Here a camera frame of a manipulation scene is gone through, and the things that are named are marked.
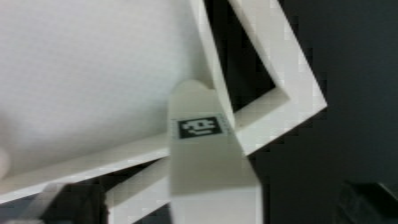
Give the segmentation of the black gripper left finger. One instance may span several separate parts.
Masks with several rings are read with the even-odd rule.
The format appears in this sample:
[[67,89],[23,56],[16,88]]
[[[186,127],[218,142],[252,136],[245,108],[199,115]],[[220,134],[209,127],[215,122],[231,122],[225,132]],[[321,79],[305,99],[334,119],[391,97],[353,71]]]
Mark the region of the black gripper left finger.
[[92,183],[53,183],[23,213],[28,224],[108,224],[105,190]]

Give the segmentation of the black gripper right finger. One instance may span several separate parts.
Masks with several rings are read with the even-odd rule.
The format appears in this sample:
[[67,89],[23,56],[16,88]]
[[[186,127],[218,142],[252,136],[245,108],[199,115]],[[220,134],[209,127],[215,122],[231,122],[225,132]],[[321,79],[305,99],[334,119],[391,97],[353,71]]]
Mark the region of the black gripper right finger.
[[336,224],[398,224],[398,196],[382,183],[341,184]]

